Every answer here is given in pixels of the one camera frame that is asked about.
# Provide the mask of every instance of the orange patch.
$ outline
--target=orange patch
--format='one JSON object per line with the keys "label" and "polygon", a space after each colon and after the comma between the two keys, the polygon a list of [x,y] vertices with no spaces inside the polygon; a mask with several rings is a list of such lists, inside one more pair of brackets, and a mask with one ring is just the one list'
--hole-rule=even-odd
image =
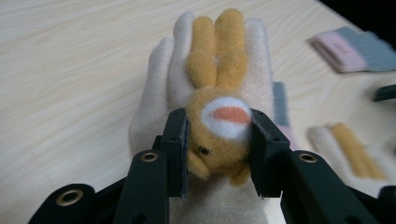
{"label": "orange patch", "polygon": [[250,122],[250,116],[240,107],[224,106],[213,112],[215,119],[224,119],[230,122],[246,124]]}

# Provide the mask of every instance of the yellow fabric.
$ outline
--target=yellow fabric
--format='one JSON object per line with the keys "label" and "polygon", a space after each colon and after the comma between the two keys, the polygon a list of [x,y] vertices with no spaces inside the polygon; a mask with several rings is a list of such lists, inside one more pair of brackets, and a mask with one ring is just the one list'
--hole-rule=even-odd
{"label": "yellow fabric", "polygon": [[[187,158],[189,171],[202,179],[221,173],[230,177],[232,185],[240,186],[250,175],[248,141],[218,137],[201,121],[202,110],[213,100],[221,96],[241,98],[238,90],[247,66],[244,19],[238,10],[225,10],[215,27],[208,17],[194,21],[186,67],[197,91],[186,106],[191,125]],[[209,153],[203,154],[203,148]]]}
{"label": "yellow fabric", "polygon": [[382,170],[367,154],[355,134],[344,123],[337,123],[331,127],[331,131],[341,149],[343,149],[356,176],[387,179]]}

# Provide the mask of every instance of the plush toy face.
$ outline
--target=plush toy face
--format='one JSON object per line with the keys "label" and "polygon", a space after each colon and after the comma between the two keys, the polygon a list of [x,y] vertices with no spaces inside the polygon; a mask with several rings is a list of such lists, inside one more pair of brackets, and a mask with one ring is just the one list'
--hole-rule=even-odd
{"label": "plush toy face", "polygon": [[204,170],[195,173],[202,178],[215,173],[233,176],[247,168],[251,112],[238,94],[203,88],[192,96],[186,111],[191,123],[189,152],[196,161],[190,161],[190,168]]}

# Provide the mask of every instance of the metal grommet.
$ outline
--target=metal grommet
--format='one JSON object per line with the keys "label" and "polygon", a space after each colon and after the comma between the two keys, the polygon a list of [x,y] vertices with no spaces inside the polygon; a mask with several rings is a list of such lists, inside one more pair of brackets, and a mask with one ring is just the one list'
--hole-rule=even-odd
{"label": "metal grommet", "polygon": [[158,159],[158,154],[153,152],[148,152],[140,158],[140,160],[146,162],[156,161],[157,159]]}
{"label": "metal grommet", "polygon": [[300,158],[300,160],[302,160],[302,161],[312,162],[312,163],[318,161],[318,159],[317,159],[316,157],[314,157],[314,156],[312,156],[312,155],[310,155],[310,154],[307,154],[307,153],[301,153],[301,154],[299,154],[299,155],[298,155],[298,158]]}
{"label": "metal grommet", "polygon": [[[70,194],[75,194],[75,195],[73,195],[73,197],[71,199],[66,199],[66,196],[68,196]],[[82,198],[83,194],[84,193],[82,192],[81,189],[70,189],[70,190],[64,192],[63,194],[61,194],[61,196],[59,196],[56,199],[56,203],[59,206],[69,206],[73,203],[78,202]]]}

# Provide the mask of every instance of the plush bunny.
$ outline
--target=plush bunny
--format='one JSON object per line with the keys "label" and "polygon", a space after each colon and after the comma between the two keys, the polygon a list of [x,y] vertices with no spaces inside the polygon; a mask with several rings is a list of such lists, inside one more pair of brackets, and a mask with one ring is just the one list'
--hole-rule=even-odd
{"label": "plush bunny", "polygon": [[202,179],[226,174],[234,186],[249,177],[251,111],[238,91],[248,67],[242,14],[224,11],[215,26],[208,17],[193,23],[187,70],[197,89],[187,107],[188,168]]}

